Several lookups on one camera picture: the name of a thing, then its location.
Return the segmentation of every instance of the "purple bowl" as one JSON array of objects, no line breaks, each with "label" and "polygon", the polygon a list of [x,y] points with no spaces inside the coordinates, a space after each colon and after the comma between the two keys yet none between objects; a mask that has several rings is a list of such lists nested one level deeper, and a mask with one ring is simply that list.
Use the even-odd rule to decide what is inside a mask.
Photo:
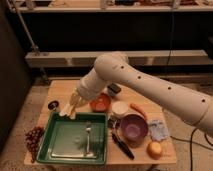
[{"label": "purple bowl", "polygon": [[121,120],[121,131],[130,141],[141,141],[148,133],[147,122],[137,114],[128,114]]}]

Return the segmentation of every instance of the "green tray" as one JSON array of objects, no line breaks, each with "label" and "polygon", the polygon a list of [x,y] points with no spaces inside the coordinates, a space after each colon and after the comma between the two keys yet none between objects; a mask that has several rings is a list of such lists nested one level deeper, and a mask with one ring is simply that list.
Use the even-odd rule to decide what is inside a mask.
[{"label": "green tray", "polygon": [[[86,122],[90,121],[90,154],[86,155]],[[77,113],[76,119],[52,113],[37,162],[55,164],[105,164],[107,147],[107,116],[104,113]]]}]

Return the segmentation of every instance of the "floor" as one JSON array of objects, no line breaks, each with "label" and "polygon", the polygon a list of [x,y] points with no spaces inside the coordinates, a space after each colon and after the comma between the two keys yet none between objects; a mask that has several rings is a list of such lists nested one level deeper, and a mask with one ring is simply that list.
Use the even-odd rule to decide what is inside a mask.
[{"label": "floor", "polygon": [[[204,91],[213,95],[213,86],[206,85],[200,86],[197,84],[185,84],[184,86],[199,91]],[[29,94],[23,104],[22,110],[16,120],[16,123],[11,131],[11,134],[7,140],[5,148],[0,155],[0,171],[36,171],[36,170],[144,170],[148,166],[128,166],[128,167],[114,167],[114,166],[102,166],[102,167],[85,167],[85,166],[58,166],[56,169],[46,166],[25,166],[23,160],[26,153],[25,147],[25,132],[32,129],[38,120],[40,110],[48,92],[48,86],[33,85]],[[165,117],[169,127],[170,134],[177,138],[189,140],[192,127],[186,125],[175,115],[165,111]],[[197,131],[194,136],[194,141],[202,143],[206,146],[203,133]],[[190,158],[189,158],[189,144],[186,142],[179,142],[174,140],[174,146],[177,153],[177,164],[160,165],[157,169],[162,171],[189,171],[190,170]],[[204,149],[200,146],[193,145],[193,160],[194,171],[212,170],[213,166],[213,151]]]}]

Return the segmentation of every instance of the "grapes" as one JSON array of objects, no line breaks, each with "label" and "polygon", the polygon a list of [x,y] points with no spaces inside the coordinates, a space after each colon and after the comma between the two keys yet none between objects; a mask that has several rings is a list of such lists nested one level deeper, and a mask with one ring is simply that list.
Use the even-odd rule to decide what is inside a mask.
[{"label": "grapes", "polygon": [[35,162],[36,155],[38,153],[38,145],[40,138],[44,134],[44,128],[34,127],[33,130],[30,130],[25,134],[26,136],[26,147],[27,150],[31,153],[31,163]]}]

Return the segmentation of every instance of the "carrot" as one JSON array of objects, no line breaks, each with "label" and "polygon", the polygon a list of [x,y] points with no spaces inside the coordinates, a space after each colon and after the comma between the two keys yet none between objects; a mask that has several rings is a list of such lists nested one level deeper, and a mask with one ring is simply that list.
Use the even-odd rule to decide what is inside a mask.
[{"label": "carrot", "polygon": [[130,108],[134,109],[135,111],[139,112],[143,118],[147,121],[147,115],[146,113],[143,111],[142,108],[140,108],[138,105],[136,105],[135,103],[130,103]]}]

